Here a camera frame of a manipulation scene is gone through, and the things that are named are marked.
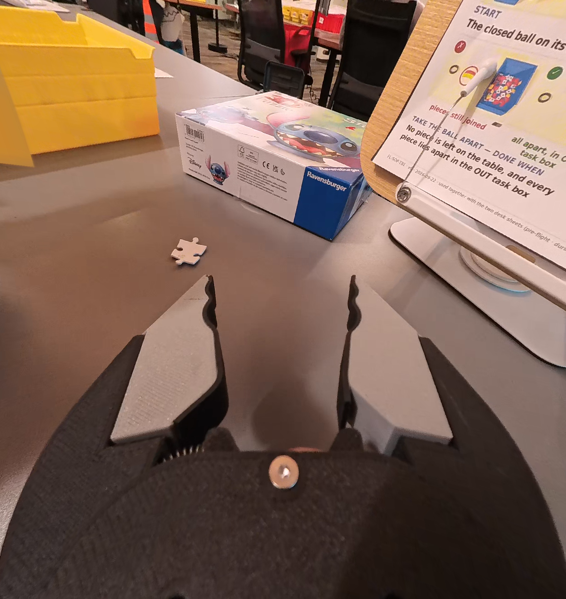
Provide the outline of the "white puzzle piece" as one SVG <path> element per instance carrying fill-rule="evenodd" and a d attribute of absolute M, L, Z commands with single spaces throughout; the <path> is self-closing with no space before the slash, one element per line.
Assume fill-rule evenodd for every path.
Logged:
<path fill-rule="evenodd" d="M 190 241 L 180 239 L 170 257 L 179 266 L 183 264 L 196 265 L 206 250 L 207 246 L 200 244 L 198 237 L 195 236 Z"/>

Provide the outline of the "brown background table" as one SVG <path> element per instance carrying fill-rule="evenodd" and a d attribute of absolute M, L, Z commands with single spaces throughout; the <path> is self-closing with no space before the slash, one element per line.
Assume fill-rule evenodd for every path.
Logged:
<path fill-rule="evenodd" d="M 168 4 L 174 5 L 178 11 L 189 13 L 190 35 L 192 45 L 192 58 L 195 62 L 201 62 L 201 50 L 199 46 L 199 29 L 198 29 L 198 11 L 210 10 L 215 12 L 214 26 L 216 42 L 209 44 L 209 50 L 226 55 L 228 52 L 227 46 L 219 41 L 219 12 L 226 11 L 226 6 L 222 5 L 222 1 L 166 1 Z"/>

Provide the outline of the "clear stand foot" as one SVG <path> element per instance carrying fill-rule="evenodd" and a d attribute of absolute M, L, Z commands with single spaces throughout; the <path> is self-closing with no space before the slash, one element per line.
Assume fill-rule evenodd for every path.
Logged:
<path fill-rule="evenodd" d="M 459 256 L 471 272 L 499 289 L 522 294 L 531 291 L 527 286 L 465 247 L 460 247 Z"/>

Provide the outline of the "red chair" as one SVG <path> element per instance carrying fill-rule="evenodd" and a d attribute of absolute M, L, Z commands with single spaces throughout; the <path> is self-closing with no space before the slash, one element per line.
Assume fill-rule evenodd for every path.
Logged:
<path fill-rule="evenodd" d="M 342 29 L 345 21 L 344 12 L 329 12 L 325 16 L 318 12 L 315 17 L 313 10 L 298 6 L 283 6 L 283 25 L 285 29 L 285 44 L 287 53 L 306 51 L 309 45 L 309 34 L 316 20 L 315 36 L 341 46 Z"/>

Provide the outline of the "white blue puzzle box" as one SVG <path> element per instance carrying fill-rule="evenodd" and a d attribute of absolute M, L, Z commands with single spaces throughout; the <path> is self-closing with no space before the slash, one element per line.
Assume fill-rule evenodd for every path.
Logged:
<path fill-rule="evenodd" d="M 366 123 L 281 92 L 175 115 L 184 171 L 333 240 L 372 194 Z"/>

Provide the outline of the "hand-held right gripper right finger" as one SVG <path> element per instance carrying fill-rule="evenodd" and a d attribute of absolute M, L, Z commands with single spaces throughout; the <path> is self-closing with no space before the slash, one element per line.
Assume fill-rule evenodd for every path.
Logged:
<path fill-rule="evenodd" d="M 447 446 L 453 434 L 416 330 L 356 275 L 347 307 L 339 430 L 357 430 L 384 455 L 403 437 Z"/>

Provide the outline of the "orange traffic cone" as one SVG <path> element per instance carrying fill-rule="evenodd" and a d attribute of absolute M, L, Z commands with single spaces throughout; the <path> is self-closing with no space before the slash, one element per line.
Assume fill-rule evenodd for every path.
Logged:
<path fill-rule="evenodd" d="M 144 35 L 149 40 L 159 43 L 158 28 L 160 25 L 159 9 L 157 1 L 142 1 L 144 15 Z"/>

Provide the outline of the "black chair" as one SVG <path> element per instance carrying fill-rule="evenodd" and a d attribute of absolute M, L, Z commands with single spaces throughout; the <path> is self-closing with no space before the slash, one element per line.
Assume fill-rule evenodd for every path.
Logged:
<path fill-rule="evenodd" d="M 255 89 L 263 88 L 267 62 L 300 68 L 311 85 L 310 59 L 314 12 L 307 25 L 285 25 L 281 1 L 238 1 L 241 45 L 237 76 Z"/>
<path fill-rule="evenodd" d="M 416 1 L 348 2 L 329 109 L 369 120 L 406 46 L 416 6 Z"/>

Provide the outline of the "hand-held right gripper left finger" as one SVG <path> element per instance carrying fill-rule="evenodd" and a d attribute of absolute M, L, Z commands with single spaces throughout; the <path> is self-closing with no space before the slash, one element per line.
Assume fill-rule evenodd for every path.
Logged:
<path fill-rule="evenodd" d="M 143 335 L 110 439 L 170 437 L 198 445 L 227 414 L 211 275 L 202 276 Z"/>

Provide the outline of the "white clip rod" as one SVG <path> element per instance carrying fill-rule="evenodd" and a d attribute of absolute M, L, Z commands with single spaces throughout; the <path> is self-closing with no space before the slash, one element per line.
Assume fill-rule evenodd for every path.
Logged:
<path fill-rule="evenodd" d="M 510 237 L 458 211 L 410 183 L 395 190 L 398 205 L 450 236 L 513 279 L 556 279 L 566 285 L 566 270 Z"/>

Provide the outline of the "curved wooden sheet holder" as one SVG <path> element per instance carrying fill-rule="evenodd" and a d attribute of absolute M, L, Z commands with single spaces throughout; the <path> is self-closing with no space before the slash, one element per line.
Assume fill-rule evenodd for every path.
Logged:
<path fill-rule="evenodd" d="M 367 123 L 364 141 L 362 142 L 362 171 L 374 192 L 400 208 L 402 207 L 398 205 L 395 191 L 397 185 L 401 183 L 401 179 L 375 165 L 372 159 L 388 137 L 405 104 L 411 97 L 422 73 L 429 64 L 431 56 L 442 40 L 460 5 L 461 1 L 428 2 Z M 470 250 L 450 236 L 446 237 Z M 556 279 L 544 279 L 543 277 L 539 282 L 527 279 L 524 279 L 524 281 L 516 280 L 566 312 L 565 284 L 559 283 Z"/>

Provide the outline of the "yellow plastic bin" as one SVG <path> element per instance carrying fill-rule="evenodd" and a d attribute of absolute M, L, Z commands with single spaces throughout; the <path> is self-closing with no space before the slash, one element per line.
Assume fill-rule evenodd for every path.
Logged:
<path fill-rule="evenodd" d="M 0 163 L 158 135 L 155 47 L 82 13 L 0 6 Z"/>

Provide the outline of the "printed instruction sheet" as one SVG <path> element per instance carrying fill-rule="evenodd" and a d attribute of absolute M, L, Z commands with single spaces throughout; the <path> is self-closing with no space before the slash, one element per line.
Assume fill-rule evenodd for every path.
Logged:
<path fill-rule="evenodd" d="M 566 1 L 462 1 L 373 162 L 566 270 Z"/>

